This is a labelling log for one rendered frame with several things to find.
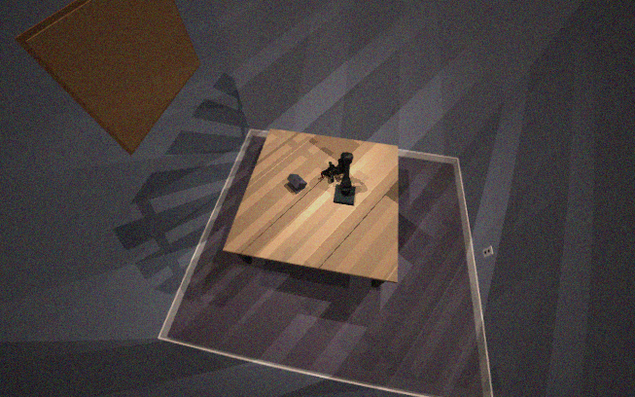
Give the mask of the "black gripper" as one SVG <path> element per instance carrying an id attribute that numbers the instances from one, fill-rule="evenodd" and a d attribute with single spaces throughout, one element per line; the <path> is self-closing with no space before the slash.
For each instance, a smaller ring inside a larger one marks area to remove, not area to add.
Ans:
<path id="1" fill-rule="evenodd" d="M 331 177 L 331 182 L 334 182 L 334 181 L 335 181 L 335 180 L 334 180 L 334 176 L 335 176 L 336 174 L 337 174 L 337 175 L 339 175 L 339 169 L 338 169 L 338 167 L 337 167 L 337 169 L 336 169 L 336 170 L 337 170 L 337 172 L 336 172 L 336 173 L 332 173 L 332 171 L 331 171 L 331 167 L 328 167 L 326 170 L 322 171 L 322 174 L 323 174 L 323 175 L 326 175 L 326 176 L 328 176 L 328 177 Z"/>

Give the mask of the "dark grey square panel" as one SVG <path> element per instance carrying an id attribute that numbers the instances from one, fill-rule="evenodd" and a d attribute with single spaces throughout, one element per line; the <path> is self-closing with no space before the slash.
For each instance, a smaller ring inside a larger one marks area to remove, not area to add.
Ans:
<path id="1" fill-rule="evenodd" d="M 287 179 L 290 181 L 290 183 L 288 183 L 287 185 L 296 194 L 303 190 L 307 185 L 307 183 L 298 174 L 290 174 Z"/>

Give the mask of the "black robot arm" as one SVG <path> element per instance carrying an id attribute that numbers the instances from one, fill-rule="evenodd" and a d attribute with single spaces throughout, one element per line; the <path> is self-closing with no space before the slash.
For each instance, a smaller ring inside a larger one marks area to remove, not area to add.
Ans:
<path id="1" fill-rule="evenodd" d="M 342 153 L 341 158 L 338 160 L 337 167 L 339 169 L 339 174 L 343 173 L 343 177 L 341 178 L 341 182 L 340 182 L 340 189 L 341 189 L 342 196 L 349 196 L 350 191 L 352 191 L 352 183 L 349 178 L 350 164 L 352 163 L 352 161 L 353 161 L 353 154 L 348 152 Z M 331 164 L 330 167 L 333 173 L 337 172 L 336 170 L 337 167 L 334 166 L 334 164 Z"/>

